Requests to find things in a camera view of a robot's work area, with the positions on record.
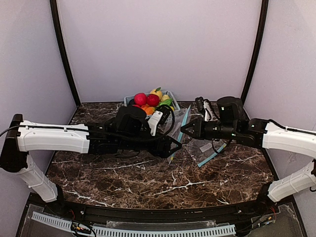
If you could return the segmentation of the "red apple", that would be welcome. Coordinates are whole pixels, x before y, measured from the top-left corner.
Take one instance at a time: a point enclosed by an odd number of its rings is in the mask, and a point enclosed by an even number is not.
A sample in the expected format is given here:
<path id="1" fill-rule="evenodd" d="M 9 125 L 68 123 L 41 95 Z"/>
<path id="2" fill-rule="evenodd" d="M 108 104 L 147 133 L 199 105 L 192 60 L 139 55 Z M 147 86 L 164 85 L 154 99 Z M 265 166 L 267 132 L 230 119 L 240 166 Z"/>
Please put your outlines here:
<path id="1" fill-rule="evenodd" d="M 160 98 L 156 94 L 149 94 L 147 96 L 147 104 L 150 107 L 156 107 L 160 103 Z"/>
<path id="2" fill-rule="evenodd" d="M 136 105 L 142 107 L 147 104 L 147 96 L 145 93 L 138 93 L 134 96 L 134 102 Z"/>

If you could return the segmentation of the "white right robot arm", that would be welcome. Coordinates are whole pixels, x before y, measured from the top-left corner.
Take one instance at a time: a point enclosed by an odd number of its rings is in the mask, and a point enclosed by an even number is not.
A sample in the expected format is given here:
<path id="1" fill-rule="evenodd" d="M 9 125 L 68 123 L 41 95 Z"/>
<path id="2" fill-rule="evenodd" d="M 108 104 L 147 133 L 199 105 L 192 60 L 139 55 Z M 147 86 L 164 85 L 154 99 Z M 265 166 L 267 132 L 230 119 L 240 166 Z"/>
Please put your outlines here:
<path id="1" fill-rule="evenodd" d="M 181 127 L 181 132 L 199 140 L 226 139 L 238 144 L 264 149 L 284 150 L 316 157 L 316 134 L 283 126 L 269 119 L 247 119 L 242 100 L 232 96 L 216 102 L 217 120 L 197 118 Z M 276 203 L 283 198 L 316 185 L 316 161 L 289 176 L 265 184 L 257 197 L 260 203 Z"/>

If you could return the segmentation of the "clear zip top bag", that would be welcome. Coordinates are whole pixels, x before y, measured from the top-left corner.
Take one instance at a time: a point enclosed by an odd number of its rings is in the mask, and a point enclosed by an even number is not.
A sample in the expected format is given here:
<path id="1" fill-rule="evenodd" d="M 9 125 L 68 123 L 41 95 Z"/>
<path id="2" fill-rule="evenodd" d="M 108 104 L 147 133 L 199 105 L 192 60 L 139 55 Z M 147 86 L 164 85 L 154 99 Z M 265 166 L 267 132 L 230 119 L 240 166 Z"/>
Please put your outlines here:
<path id="1" fill-rule="evenodd" d="M 175 124 L 174 124 L 173 129 L 170 131 L 168 135 L 181 143 L 183 140 L 183 133 L 181 132 L 181 127 L 188 124 L 188 122 L 191 119 L 191 105 L 189 105 L 189 107 L 187 108 L 183 108 L 178 111 L 175 111 L 174 114 L 175 114 Z M 161 127 L 162 132 L 165 133 L 171 127 L 171 124 L 172 124 L 172 118 L 170 115 L 166 123 L 163 124 Z M 167 158 L 167 160 L 169 161 L 169 164 L 171 164 L 175 155 L 176 155 L 176 152 L 174 152 L 171 156 Z"/>

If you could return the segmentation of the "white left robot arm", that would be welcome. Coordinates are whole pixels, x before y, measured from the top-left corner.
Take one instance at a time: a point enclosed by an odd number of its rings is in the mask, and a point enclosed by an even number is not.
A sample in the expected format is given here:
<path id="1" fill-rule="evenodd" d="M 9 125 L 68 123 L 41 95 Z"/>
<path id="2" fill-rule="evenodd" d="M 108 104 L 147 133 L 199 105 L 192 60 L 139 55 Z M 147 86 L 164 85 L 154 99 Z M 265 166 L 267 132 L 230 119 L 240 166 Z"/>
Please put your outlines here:
<path id="1" fill-rule="evenodd" d="M 151 117 L 136 106 L 119 108 L 116 116 L 105 123 L 77 125 L 40 124 L 15 114 L 10 127 L 3 131 L 4 145 L 0 167 L 18 175 L 46 203 L 61 203 L 62 189 L 38 168 L 31 151 L 67 151 L 79 154 L 115 154 L 119 150 L 147 151 L 168 158 L 182 144 L 169 136 L 175 114 L 161 105 Z"/>

